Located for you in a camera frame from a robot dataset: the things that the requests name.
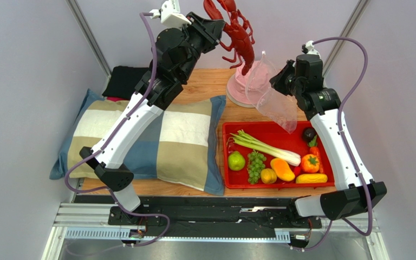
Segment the clear zip top bag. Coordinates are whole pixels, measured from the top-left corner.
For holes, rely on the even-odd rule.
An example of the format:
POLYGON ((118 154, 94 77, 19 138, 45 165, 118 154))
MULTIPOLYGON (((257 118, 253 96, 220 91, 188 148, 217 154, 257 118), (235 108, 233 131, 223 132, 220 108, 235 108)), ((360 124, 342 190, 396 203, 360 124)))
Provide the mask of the clear zip top bag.
MULTIPOLYGON (((258 61, 260 60, 268 61, 273 65, 269 61, 265 51, 262 52, 262 56, 258 61)), ((276 69, 272 77, 276 76, 277 73, 278 71, 276 69)), ((289 134, 295 131, 297 127, 297 108, 293 97, 275 91, 270 85, 270 88, 261 97, 255 108, 262 115, 281 126, 289 134)))

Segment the red toy lobster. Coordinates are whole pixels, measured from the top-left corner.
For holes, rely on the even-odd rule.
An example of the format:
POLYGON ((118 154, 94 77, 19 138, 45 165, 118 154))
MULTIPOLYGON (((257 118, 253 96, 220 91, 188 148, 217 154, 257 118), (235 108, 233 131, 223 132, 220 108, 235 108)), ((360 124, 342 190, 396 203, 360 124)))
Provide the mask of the red toy lobster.
POLYGON ((233 51, 233 58, 223 56, 222 59, 232 63, 231 69, 241 67, 241 73, 245 76, 255 61, 253 28, 249 20, 237 8, 235 1, 218 1, 218 3, 227 13, 229 21, 225 23, 223 32, 231 40, 230 45, 223 42, 220 42, 220 45, 227 52, 233 51))

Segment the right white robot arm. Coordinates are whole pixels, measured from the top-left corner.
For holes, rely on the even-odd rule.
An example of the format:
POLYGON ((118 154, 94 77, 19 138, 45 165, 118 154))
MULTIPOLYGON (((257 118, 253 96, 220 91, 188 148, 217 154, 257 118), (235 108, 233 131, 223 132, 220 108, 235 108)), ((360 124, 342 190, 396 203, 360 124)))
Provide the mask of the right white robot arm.
POLYGON ((337 92, 324 87, 323 62, 319 55, 302 54, 271 80, 274 90, 295 97, 299 109, 317 133, 330 162, 336 191, 295 199, 296 217, 327 217, 330 220, 367 213, 387 194, 384 182, 376 182, 362 162, 345 122, 337 92))

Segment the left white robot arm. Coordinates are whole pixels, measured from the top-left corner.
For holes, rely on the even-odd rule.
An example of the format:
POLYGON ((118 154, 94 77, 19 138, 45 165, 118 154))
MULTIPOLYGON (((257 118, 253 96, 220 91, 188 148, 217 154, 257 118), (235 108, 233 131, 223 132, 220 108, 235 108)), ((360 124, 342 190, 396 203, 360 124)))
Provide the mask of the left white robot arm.
POLYGON ((205 19, 190 12, 181 26, 172 25, 154 36, 148 16, 141 13, 151 43, 148 71, 134 87, 127 108, 105 137, 92 148, 83 147, 79 152, 80 163, 93 169, 125 213, 133 213, 141 204, 132 185, 134 175, 124 165, 127 152, 183 91, 201 54, 220 44, 225 27, 223 19, 205 19))

